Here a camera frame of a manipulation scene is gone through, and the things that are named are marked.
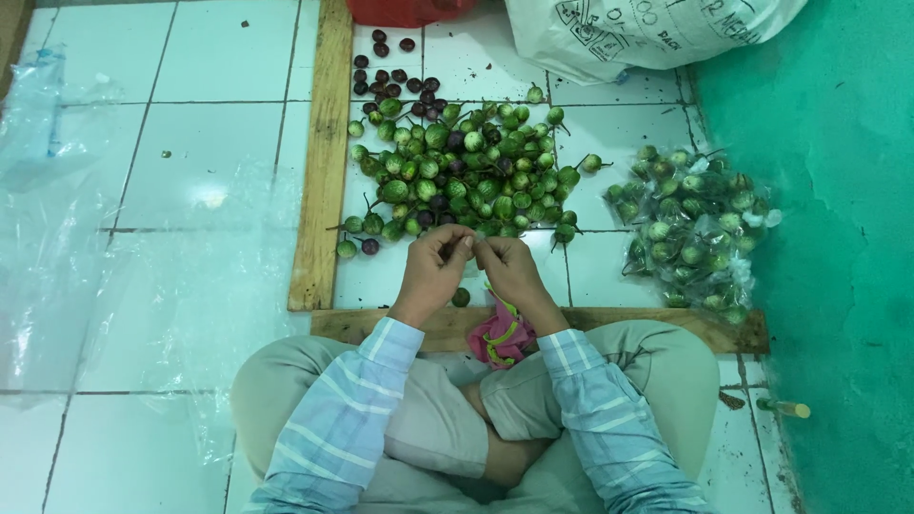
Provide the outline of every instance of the hand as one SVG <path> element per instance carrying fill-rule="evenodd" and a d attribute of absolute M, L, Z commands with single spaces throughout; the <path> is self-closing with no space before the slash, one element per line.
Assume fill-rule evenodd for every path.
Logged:
<path fill-rule="evenodd" d="M 486 238 L 473 246 L 476 265 L 507 303 L 533 324 L 539 337 L 569 328 L 568 321 L 546 291 L 529 247 L 516 238 Z"/>
<path fill-rule="evenodd" d="M 447 305 L 473 258 L 474 234 L 463 225 L 443 225 L 411 243 L 403 285 L 388 317 L 419 328 Z"/>

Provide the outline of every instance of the white tile floor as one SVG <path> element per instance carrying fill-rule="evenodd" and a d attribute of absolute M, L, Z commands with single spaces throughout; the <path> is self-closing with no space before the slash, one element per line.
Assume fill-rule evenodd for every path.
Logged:
<path fill-rule="evenodd" d="M 110 237 L 115 257 L 106 259 L 81 380 L 72 391 L 0 391 L 0 512 L 113 513 L 129 505 L 137 513 L 217 514 L 238 512 L 247 499 L 253 479 L 243 458 L 229 460 L 234 433 L 224 389 L 251 352 L 309 330 L 308 315 L 286 313 L 284 298 L 318 8 L 317 0 L 221 0 L 34 14 L 25 52 L 64 43 L 73 86 L 91 85 L 101 72 L 124 87 L 107 153 L 71 178 L 92 173 L 110 198 L 104 211 L 121 209 L 100 221 L 110 230 L 99 237 Z M 356 50 L 370 48 L 370 31 L 356 30 Z M 684 96 L 676 71 L 633 70 L 622 86 L 581 88 L 520 60 L 497 4 L 388 36 L 420 46 L 404 53 L 391 45 L 383 61 L 365 50 L 374 60 L 369 71 L 383 64 L 436 76 L 441 96 L 451 100 L 522 100 L 530 82 L 547 87 L 552 103 L 566 106 L 572 133 L 557 135 L 560 164 L 588 152 L 624 164 L 644 143 L 705 146 L 696 107 L 682 102 L 691 92 Z M 354 99 L 354 118 L 360 105 Z M 67 123 L 78 130 L 79 115 L 79 106 L 65 111 L 65 131 Z M 566 207 L 579 213 L 587 233 L 566 250 L 551 252 L 547 231 L 526 236 L 562 305 L 659 305 L 647 285 L 619 276 L 628 234 L 616 231 L 600 194 L 622 180 L 623 169 L 584 177 L 575 189 Z M 348 171 L 344 215 L 362 214 L 361 195 L 374 186 L 354 166 Z M 386 245 L 374 259 L 341 264 L 336 306 L 392 303 L 406 246 Z M 488 302 L 482 281 L 465 281 L 476 305 Z M 79 348 L 82 336 L 61 344 Z M 468 380 L 478 368 L 461 359 L 445 362 Z M 722 356 L 719 363 L 730 394 L 753 401 L 767 395 L 763 363 L 753 356 Z M 76 366 L 74 359 L 70 375 Z M 28 405 L 35 406 L 23 409 Z M 204 434 L 201 419 L 209 427 Z M 751 403 L 736 411 L 720 403 L 701 486 L 722 512 L 793 512 L 775 418 Z"/>

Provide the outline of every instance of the pink cloth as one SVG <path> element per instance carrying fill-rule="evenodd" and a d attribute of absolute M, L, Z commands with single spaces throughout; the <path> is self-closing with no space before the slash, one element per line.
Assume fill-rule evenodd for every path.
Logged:
<path fill-rule="evenodd" d="M 512 315 L 495 293 L 490 290 L 489 294 L 495 298 L 495 316 L 474 328 L 466 342 L 480 362 L 488 363 L 492 369 L 508 369 L 524 359 L 521 351 L 536 340 L 537 334 L 522 316 Z M 493 359 L 489 353 L 490 343 L 484 336 L 488 335 L 489 340 L 494 341 L 506 334 L 514 322 L 517 322 L 514 332 L 505 341 L 493 346 L 497 356 Z"/>

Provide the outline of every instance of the khaki pants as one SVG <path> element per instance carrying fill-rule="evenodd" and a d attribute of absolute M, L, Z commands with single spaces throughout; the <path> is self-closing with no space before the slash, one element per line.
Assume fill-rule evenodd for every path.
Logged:
<path fill-rule="evenodd" d="M 695 479 L 717 405 L 719 377 L 711 351 L 683 328 L 656 321 L 614 323 L 587 337 L 643 392 L 677 464 Z M 261 349 L 241 368 L 231 407 L 238 440 L 257 477 L 263 478 L 279 432 L 304 393 L 333 359 L 353 348 L 323 337 L 288 337 Z M 482 476 L 485 421 L 451 385 L 444 368 L 417 359 L 385 434 L 385 456 L 356 512 L 601 512 L 603 502 L 562 429 L 542 356 L 492 373 L 480 389 L 503 439 L 557 439 L 519 486 L 505 499 L 481 506 L 443 475 Z"/>

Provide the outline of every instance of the person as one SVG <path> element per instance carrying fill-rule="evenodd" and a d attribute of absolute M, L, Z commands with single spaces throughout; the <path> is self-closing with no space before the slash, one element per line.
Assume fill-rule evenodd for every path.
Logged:
<path fill-rule="evenodd" d="M 458 388 L 416 354 L 472 258 L 540 351 Z M 717 388 L 691 333 L 571 329 L 521 240 L 442 226 L 411 243 L 397 301 L 360 346 L 288 337 L 241 368 L 231 407 L 262 479 L 243 512 L 711 512 L 694 480 Z M 458 487 L 474 478 L 507 492 L 480 503 Z"/>

